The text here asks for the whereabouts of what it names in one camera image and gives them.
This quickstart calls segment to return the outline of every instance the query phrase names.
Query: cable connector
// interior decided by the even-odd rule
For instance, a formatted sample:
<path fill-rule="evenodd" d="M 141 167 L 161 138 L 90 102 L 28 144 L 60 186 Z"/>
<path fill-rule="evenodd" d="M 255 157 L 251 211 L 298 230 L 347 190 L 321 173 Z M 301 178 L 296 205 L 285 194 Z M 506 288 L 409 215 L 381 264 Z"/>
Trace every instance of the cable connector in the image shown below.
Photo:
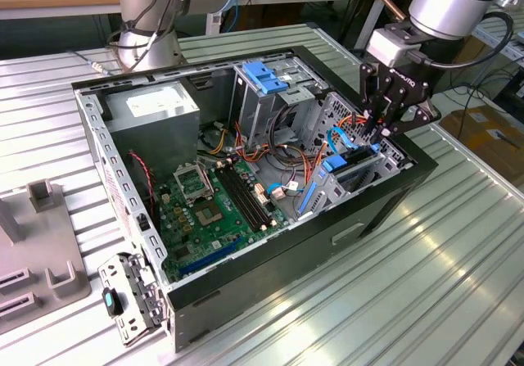
<path fill-rule="evenodd" d="M 220 131 L 224 130 L 224 125 L 220 122 L 215 121 L 213 122 L 213 125 Z"/>
<path fill-rule="evenodd" d="M 112 73 L 102 67 L 100 63 L 97 61 L 88 61 L 88 64 L 91 66 L 93 70 L 95 70 L 97 73 L 100 73 L 102 75 L 112 75 Z"/>
<path fill-rule="evenodd" d="M 407 51 L 406 57 L 418 65 L 429 66 L 432 62 L 432 60 L 427 55 L 414 49 Z"/>

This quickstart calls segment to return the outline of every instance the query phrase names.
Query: blue plastic latch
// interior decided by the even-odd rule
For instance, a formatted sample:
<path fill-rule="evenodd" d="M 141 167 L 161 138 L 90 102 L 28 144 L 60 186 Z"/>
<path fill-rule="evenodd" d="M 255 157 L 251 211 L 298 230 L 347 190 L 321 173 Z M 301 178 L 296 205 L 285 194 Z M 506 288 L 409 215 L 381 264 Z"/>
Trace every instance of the blue plastic latch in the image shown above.
<path fill-rule="evenodd" d="M 329 156 L 322 162 L 322 166 L 327 172 L 333 172 L 335 169 L 341 168 L 344 165 L 347 165 L 347 161 L 345 161 L 340 155 Z"/>
<path fill-rule="evenodd" d="M 264 94 L 281 92 L 289 88 L 288 84 L 281 82 L 273 70 L 261 61 L 245 63 L 242 69 Z"/>
<path fill-rule="evenodd" d="M 302 215 L 302 212 L 304 212 L 305 207 L 308 205 L 309 200 L 311 199 L 311 196 L 313 195 L 314 189 L 317 188 L 317 183 L 312 182 L 311 186 L 309 186 L 309 190 L 307 194 L 305 195 L 304 200 L 302 201 L 302 204 L 300 205 L 300 208 L 298 208 L 299 215 Z"/>

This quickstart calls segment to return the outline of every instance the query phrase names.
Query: metal workbench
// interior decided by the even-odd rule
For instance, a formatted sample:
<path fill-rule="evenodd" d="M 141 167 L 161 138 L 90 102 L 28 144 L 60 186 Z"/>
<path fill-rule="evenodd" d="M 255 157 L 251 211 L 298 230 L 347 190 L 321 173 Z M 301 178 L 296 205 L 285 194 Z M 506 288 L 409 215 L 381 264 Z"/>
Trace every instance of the metal workbench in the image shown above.
<path fill-rule="evenodd" d="M 189 61 L 291 44 L 357 86 L 357 61 L 305 25 L 181 42 Z M 97 277 L 123 234 L 70 88 L 90 70 L 69 54 L 0 61 L 0 196 L 62 185 L 93 288 L 0 336 L 1 364 L 504 364 L 524 339 L 524 197 L 433 126 L 410 136 L 439 167 L 375 233 L 179 354 L 163 331 L 125 349 Z"/>

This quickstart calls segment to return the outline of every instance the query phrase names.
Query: metal bracket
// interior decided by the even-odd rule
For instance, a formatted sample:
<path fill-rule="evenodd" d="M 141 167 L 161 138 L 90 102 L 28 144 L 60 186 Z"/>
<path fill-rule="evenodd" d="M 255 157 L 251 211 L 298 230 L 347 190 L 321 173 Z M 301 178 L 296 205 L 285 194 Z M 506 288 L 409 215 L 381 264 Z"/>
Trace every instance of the metal bracket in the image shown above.
<path fill-rule="evenodd" d="M 84 284 L 84 280 L 76 271 L 73 263 L 67 261 L 67 274 L 65 277 L 55 276 L 49 268 L 45 268 L 47 286 L 55 297 L 64 298 L 76 293 Z"/>
<path fill-rule="evenodd" d="M 28 183 L 27 193 L 36 213 L 56 206 L 55 196 L 47 179 Z"/>
<path fill-rule="evenodd" d="M 165 301 L 151 267 L 141 255 L 114 255 L 98 268 L 104 288 L 102 295 L 110 316 L 115 320 L 120 339 L 132 346 L 142 337 L 154 332 L 166 316 Z M 111 308 L 118 302 L 121 308 Z"/>

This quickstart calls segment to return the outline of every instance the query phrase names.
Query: grey part holder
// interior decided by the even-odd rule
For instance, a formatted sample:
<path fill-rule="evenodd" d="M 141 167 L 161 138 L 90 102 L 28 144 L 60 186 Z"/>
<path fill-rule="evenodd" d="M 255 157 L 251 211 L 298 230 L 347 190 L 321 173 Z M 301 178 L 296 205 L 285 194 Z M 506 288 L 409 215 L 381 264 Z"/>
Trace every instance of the grey part holder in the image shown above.
<path fill-rule="evenodd" d="M 89 295 L 61 187 L 44 179 L 0 200 L 0 334 Z"/>

